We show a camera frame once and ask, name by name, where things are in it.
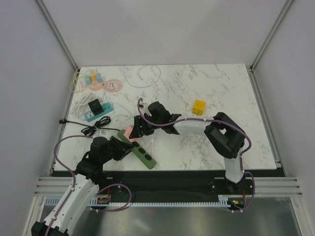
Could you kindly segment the pink cube plug adapter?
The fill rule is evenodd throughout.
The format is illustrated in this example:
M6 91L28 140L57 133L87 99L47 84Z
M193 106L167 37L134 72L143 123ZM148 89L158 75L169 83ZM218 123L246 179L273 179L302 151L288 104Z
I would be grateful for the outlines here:
M124 136L127 138L128 141L131 143L137 142L138 138L130 138L131 132L133 130L133 125L130 125L124 132Z

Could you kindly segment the green power strip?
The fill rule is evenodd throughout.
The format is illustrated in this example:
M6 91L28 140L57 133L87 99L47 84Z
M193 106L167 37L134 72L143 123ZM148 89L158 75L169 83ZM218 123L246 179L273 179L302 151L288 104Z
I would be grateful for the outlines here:
M136 141L129 140L126 136L126 130L122 129L118 132L117 136L126 144L133 146L131 152L146 166L147 169L153 169L157 162L152 158L152 156Z

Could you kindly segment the yellow cube plug adapter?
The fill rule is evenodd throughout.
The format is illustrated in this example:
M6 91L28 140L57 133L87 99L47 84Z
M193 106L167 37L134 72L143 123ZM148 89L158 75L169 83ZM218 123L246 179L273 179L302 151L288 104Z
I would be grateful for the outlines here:
M206 102L196 99L192 107L192 114L196 116L203 116L206 108Z

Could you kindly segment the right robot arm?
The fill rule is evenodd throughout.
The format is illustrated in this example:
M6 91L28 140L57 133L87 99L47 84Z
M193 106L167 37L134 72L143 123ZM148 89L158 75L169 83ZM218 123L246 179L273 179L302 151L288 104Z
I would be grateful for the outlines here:
M224 158L227 191L235 194L243 188L241 156L248 137L228 115L218 112L210 118L184 117L170 113L158 101L145 106L142 99L139 99L137 109L139 115L134 117L130 139L152 135L159 128L167 134L204 136Z

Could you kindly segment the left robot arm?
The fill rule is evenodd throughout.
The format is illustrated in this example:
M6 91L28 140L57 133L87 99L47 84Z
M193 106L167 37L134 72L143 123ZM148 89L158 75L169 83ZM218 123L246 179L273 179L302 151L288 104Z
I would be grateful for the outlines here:
M70 236L90 200L98 193L104 193L108 181L102 178L103 165L110 160L120 161L134 148L115 137L93 138L90 150L77 164L75 171L58 157L56 144L54 159L72 175L71 183L51 213L43 222L36 221L31 228L33 236Z

